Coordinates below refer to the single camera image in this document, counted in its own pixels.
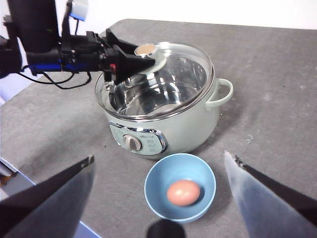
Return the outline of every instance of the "egg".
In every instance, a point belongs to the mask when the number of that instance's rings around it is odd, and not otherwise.
[[[167,199],[176,206],[188,206],[197,201],[200,187],[190,180],[179,180],[167,190]]]

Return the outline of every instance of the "black cable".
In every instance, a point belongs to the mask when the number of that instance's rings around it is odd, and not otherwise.
[[[79,20],[77,19],[76,29],[75,29],[75,35],[77,35],[78,25],[79,25]]]
[[[25,70],[26,68],[28,68],[28,67],[29,67],[28,65],[23,66],[23,67],[22,67],[22,72],[24,72],[24,70]],[[42,82],[42,81],[35,80],[35,79],[30,78],[30,77],[28,77],[28,76],[26,76],[26,75],[24,75],[24,74],[22,74],[22,73],[17,73],[17,74],[19,74],[20,76],[25,77],[25,78],[27,78],[27,79],[33,81],[33,82],[41,83],[41,84],[48,84],[48,85],[66,83],[67,81],[69,81],[70,79],[72,79],[72,77],[74,77],[74,75],[75,75],[74,73],[72,73],[72,75],[71,75],[68,79],[66,79],[66,80],[64,80],[64,81],[55,82],[55,83],[50,83],[50,82]]]
[[[61,87],[59,84],[55,83],[46,73],[42,73],[50,82],[52,82],[52,84],[54,84],[57,88],[60,88],[60,89],[73,89],[73,88],[78,88],[78,87],[81,87],[81,86],[84,86],[88,83],[90,83],[91,81],[91,74],[90,72],[87,71],[87,75],[88,75],[88,79],[85,83],[83,84],[80,84],[80,85],[76,85],[76,86],[72,86],[72,87],[69,87],[69,88],[64,88],[64,87]]]

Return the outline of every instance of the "blue bowl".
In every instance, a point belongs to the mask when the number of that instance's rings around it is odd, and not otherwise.
[[[187,179],[201,188],[198,200],[180,207],[170,203],[166,193],[174,182]],[[202,217],[210,208],[216,193],[216,180],[209,165],[191,154],[173,154],[159,160],[149,171],[144,195],[151,210],[163,219],[188,223]]]

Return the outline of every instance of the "glass lid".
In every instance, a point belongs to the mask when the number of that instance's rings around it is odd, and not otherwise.
[[[102,73],[97,80],[97,101],[114,117],[163,119],[195,105],[211,88],[213,65],[201,50],[169,42],[142,47],[136,54],[145,57],[141,50],[151,49],[146,57],[156,60],[152,67],[119,85],[104,82]]]

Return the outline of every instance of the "gray countertop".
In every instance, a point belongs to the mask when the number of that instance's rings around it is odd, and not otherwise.
[[[194,45],[211,58],[218,77],[234,84],[234,96],[220,107],[215,131],[192,152],[214,170],[217,193],[201,219],[184,225],[188,237],[247,236],[228,185],[224,150],[317,199],[316,30],[132,19],[111,29],[135,44]],[[155,161],[117,146],[95,100],[98,74],[92,74],[90,85],[73,90],[32,84],[5,103],[1,156],[40,182],[95,155],[97,174],[82,220],[103,237],[144,237],[158,219],[143,193]],[[72,83],[85,77],[77,75]]]

